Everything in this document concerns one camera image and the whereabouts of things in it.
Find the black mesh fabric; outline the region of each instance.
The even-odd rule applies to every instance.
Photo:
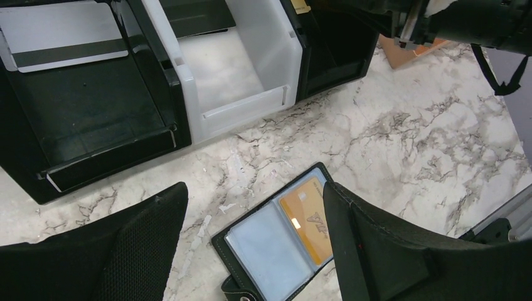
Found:
[[[41,243],[0,247],[0,300],[162,300],[187,203],[178,183]]]
[[[343,300],[532,300],[532,241],[442,236],[333,182],[324,207]]]

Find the wallet strap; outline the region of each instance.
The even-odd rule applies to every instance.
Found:
[[[252,291],[240,288],[233,276],[227,277],[221,284],[221,290],[227,301],[259,301],[259,298]]]

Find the marble countertop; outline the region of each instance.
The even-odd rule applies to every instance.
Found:
[[[514,125],[468,46],[368,75],[195,150],[168,154],[38,206],[0,169],[0,245],[36,243],[183,181],[188,212],[165,300],[223,300],[210,238],[311,164],[365,200],[459,236],[532,182]],[[297,300],[339,300],[334,262]]]

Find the black plastic bin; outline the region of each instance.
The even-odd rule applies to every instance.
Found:
[[[40,204],[191,144],[181,84],[141,0],[108,7],[127,56],[29,73],[0,61],[0,163]]]
[[[378,33],[349,14],[312,9],[296,14],[280,0],[303,47],[297,101],[366,76]]]

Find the black strap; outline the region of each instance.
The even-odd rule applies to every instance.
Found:
[[[227,301],[262,301],[262,298],[251,290],[240,288],[233,276],[227,277],[221,284],[221,290],[225,294]]]
[[[487,82],[491,86],[491,88],[495,91],[495,95],[505,96],[514,93],[519,88],[521,88],[521,85],[519,82],[521,81],[521,77],[524,74],[524,70],[526,69],[526,63],[528,62],[528,55],[523,58],[519,66],[517,67],[517,70],[514,72],[514,75],[512,75],[512,79],[510,79],[510,82],[508,85],[506,85],[505,82],[502,84],[498,84],[497,80],[495,79],[495,76],[493,75],[493,71],[489,67],[489,64],[486,61],[486,58],[484,57],[484,54],[482,53],[482,49],[479,45],[471,44],[471,48],[473,49],[473,54],[475,54],[475,58],[479,62],[479,65],[482,70],[482,74],[484,74],[484,77],[486,78]]]

